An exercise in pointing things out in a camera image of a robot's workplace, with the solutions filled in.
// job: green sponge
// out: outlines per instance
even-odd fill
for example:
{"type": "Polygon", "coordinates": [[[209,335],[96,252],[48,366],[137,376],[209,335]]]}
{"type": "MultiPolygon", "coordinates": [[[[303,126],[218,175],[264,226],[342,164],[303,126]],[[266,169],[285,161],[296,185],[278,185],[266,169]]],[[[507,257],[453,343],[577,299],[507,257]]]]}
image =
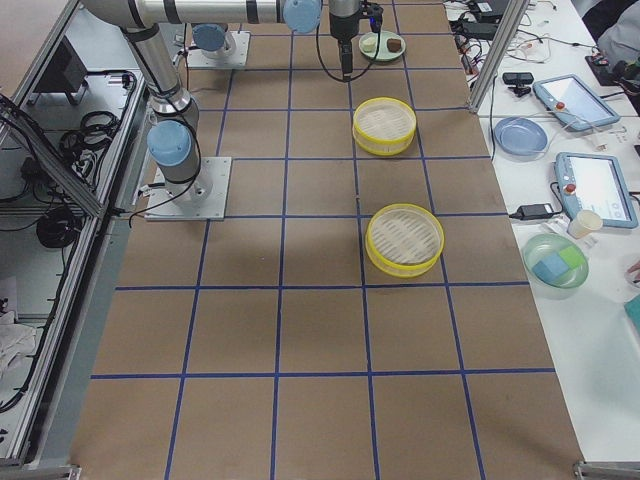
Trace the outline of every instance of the green sponge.
{"type": "Polygon", "coordinates": [[[558,252],[558,255],[560,255],[560,258],[564,260],[564,263],[566,263],[571,270],[578,268],[585,261],[584,255],[582,255],[580,249],[575,245],[563,248],[558,252]]]}
{"type": "Polygon", "coordinates": [[[627,315],[636,326],[638,333],[640,333],[640,295],[637,295],[633,300],[628,301],[624,309],[627,311],[627,315]]]}

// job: paper cup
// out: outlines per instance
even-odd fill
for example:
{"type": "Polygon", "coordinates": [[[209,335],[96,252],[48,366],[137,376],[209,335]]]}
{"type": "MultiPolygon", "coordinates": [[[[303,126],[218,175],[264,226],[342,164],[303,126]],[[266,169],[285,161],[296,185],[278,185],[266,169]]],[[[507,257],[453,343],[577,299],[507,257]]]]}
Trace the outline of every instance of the paper cup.
{"type": "Polygon", "coordinates": [[[571,220],[567,232],[573,238],[586,237],[592,232],[597,232],[602,228],[602,218],[591,210],[580,210],[576,218],[571,220]]]}

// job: blue sponge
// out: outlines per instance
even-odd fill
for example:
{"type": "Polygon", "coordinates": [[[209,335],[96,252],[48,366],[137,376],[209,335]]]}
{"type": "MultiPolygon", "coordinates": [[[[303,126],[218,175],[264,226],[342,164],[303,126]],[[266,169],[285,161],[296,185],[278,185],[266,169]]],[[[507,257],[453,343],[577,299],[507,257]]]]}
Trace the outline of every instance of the blue sponge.
{"type": "Polygon", "coordinates": [[[629,315],[638,333],[640,333],[640,295],[637,295],[633,300],[627,302],[624,309],[627,311],[627,315],[629,315]]]}
{"type": "Polygon", "coordinates": [[[531,270],[544,283],[553,284],[559,276],[567,273],[570,268],[567,262],[557,252],[554,252],[543,257],[531,270]]]}

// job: yellow container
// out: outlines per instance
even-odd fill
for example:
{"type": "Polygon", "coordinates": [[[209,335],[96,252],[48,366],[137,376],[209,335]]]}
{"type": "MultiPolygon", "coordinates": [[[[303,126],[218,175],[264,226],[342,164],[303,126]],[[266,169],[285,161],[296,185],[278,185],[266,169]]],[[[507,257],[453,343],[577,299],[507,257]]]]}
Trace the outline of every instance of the yellow container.
{"type": "Polygon", "coordinates": [[[400,100],[372,98],[353,114],[353,138],[374,155],[396,155],[407,149],[416,132],[416,114],[400,100]]]}
{"type": "Polygon", "coordinates": [[[365,235],[365,250],[371,263],[398,278],[427,272],[443,248],[440,222],[431,212],[410,203],[396,203],[378,211],[365,235]]]}

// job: tablet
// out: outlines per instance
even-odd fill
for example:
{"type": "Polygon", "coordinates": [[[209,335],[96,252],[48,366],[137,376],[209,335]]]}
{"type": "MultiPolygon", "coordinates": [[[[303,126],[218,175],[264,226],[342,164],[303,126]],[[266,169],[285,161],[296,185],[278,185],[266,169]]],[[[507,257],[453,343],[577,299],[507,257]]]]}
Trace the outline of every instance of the tablet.
{"type": "Polygon", "coordinates": [[[605,226],[638,226],[629,190],[615,157],[563,152],[556,157],[555,171],[560,198],[570,218],[575,218],[580,210],[593,210],[602,217],[605,226]],[[575,185],[573,193],[565,189],[569,184],[575,185]]]}
{"type": "Polygon", "coordinates": [[[533,91],[545,107],[571,130],[588,130],[620,120],[620,115],[575,75],[534,82],[533,91]],[[562,110],[557,109],[558,102],[564,103],[562,110]]]}

